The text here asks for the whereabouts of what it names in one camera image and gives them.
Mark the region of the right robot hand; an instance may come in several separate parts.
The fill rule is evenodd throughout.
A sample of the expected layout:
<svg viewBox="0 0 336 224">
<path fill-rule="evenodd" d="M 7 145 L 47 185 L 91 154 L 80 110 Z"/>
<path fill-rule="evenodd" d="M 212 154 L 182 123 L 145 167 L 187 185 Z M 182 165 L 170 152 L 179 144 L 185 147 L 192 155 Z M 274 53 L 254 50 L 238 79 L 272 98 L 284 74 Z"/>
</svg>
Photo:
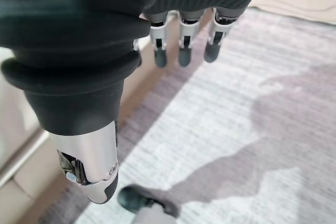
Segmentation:
<svg viewBox="0 0 336 224">
<path fill-rule="evenodd" d="M 125 79 L 139 66 L 138 40 L 150 37 L 165 67 L 166 19 L 180 16 L 179 63 L 191 60 L 204 11 L 213 9 L 205 60 L 251 0 L 1 0 L 1 46 L 14 56 L 1 71 L 23 90 L 56 142 L 61 167 L 94 203 L 118 183 L 118 114 Z"/>
</svg>

